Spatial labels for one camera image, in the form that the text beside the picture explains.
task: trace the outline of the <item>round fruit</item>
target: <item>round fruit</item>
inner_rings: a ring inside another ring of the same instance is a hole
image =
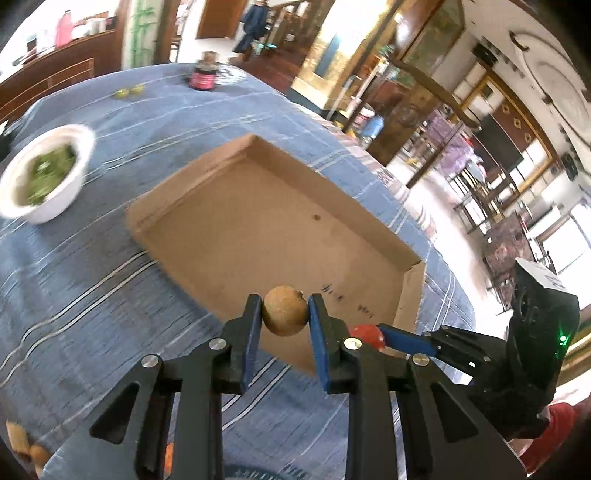
[[[139,85],[136,85],[135,87],[131,87],[130,91],[134,95],[139,95],[140,93],[142,93],[144,91],[144,84],[140,83]]]
[[[127,88],[117,90],[115,92],[115,98],[117,98],[119,100],[126,98],[128,95],[129,95],[129,90]]]
[[[303,293],[288,286],[273,288],[262,303],[262,319],[271,333],[289,337],[308,323],[310,312]]]
[[[357,325],[349,332],[349,334],[351,337],[358,338],[363,343],[370,344],[376,350],[381,350],[386,346],[382,330],[372,324]]]

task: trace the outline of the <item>cardboard box lid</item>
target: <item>cardboard box lid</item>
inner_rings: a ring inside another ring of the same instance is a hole
[[[322,293],[348,325],[414,331],[420,258],[330,180],[255,135],[192,161],[126,211],[133,237],[223,321],[277,285]],[[314,372],[309,329],[261,347]]]

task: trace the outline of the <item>red jar label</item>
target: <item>red jar label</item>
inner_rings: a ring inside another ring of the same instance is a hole
[[[191,81],[189,85],[192,88],[199,88],[203,90],[212,90],[216,85],[216,74],[210,73],[200,73],[200,72],[193,72],[191,74]]]

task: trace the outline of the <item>metal screw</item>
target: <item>metal screw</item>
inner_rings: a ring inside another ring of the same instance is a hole
[[[344,342],[345,348],[348,348],[349,350],[359,350],[361,348],[361,346],[363,345],[363,342],[361,340],[359,340],[358,338],[347,338],[345,339]]]
[[[426,367],[429,364],[429,362],[429,357],[424,353],[415,353],[413,355],[413,363],[417,367]]]
[[[209,348],[212,350],[222,350],[226,348],[227,341],[223,338],[213,338],[209,341]]]
[[[158,365],[160,360],[156,355],[146,355],[142,358],[142,367],[144,368],[152,368]]]

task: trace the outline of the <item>table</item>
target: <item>table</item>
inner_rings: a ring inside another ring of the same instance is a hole
[[[513,267],[517,258],[535,261],[527,228],[517,213],[491,226],[486,233],[484,260],[492,274],[492,287],[505,311],[511,308],[515,290]]]
[[[28,141],[59,125],[85,124],[97,136],[85,185],[62,215],[39,226],[0,220],[1,410],[51,450],[143,355],[173,358],[220,332],[214,315],[132,240],[124,210],[192,159],[249,132],[333,181],[426,261],[418,332],[475,327],[455,276],[380,178],[262,82],[226,67],[227,85],[196,92],[185,80],[192,67],[126,70],[40,100],[0,165],[1,173]],[[142,95],[113,98],[140,82]],[[223,399],[228,468],[341,480],[346,397],[328,397],[315,378],[265,352],[255,370],[244,396]]]

